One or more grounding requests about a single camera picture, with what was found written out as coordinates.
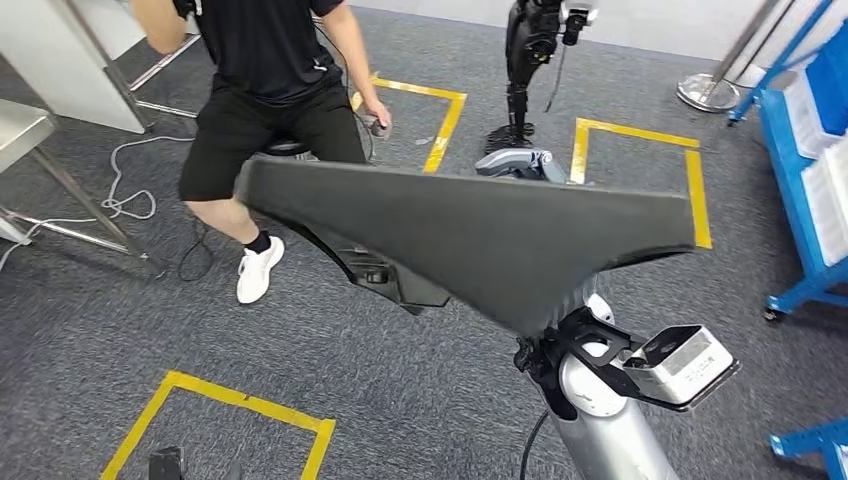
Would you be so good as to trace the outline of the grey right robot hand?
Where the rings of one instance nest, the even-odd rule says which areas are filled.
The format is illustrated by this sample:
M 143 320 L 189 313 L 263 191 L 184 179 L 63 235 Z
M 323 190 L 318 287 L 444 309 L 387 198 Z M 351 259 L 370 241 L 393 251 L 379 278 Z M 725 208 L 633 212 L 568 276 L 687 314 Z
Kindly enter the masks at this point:
M 564 168 L 549 150 L 540 148 L 503 148 L 485 155 L 474 164 L 478 175 L 512 177 L 567 184 Z

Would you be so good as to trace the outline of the person's left hand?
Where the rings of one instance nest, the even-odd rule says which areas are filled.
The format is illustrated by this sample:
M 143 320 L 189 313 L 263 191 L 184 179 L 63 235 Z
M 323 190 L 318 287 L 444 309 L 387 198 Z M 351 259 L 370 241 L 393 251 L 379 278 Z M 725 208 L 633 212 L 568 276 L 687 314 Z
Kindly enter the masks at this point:
M 392 117 L 388 108 L 377 98 L 363 101 L 369 122 L 369 133 L 379 139 L 386 139 L 392 131 Z

